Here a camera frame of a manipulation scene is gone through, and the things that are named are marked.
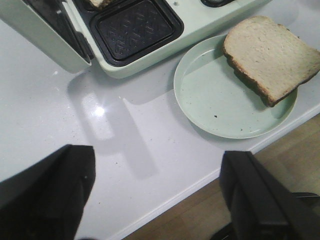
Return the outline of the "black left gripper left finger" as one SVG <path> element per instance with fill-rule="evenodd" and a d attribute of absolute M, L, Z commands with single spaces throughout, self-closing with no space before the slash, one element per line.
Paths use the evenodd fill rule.
<path fill-rule="evenodd" d="M 0 183 L 2 240 L 73 240 L 96 179 L 92 146 L 67 144 Z"/>

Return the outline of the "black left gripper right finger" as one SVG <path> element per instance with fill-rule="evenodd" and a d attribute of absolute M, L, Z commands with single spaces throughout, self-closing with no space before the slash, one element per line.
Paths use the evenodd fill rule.
<path fill-rule="evenodd" d="M 318 240 L 320 216 L 249 151 L 225 151 L 220 188 L 238 240 Z"/>

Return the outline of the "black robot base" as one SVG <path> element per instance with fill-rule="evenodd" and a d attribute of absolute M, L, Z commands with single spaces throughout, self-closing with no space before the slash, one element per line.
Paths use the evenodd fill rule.
<path fill-rule="evenodd" d="M 320 216 L 320 196 L 311 192 L 293 192 L 297 199 L 307 205 L 313 213 Z M 213 234 L 210 240 L 237 240 L 236 232 L 233 229 L 233 224 L 230 222 L 222 229 Z"/>

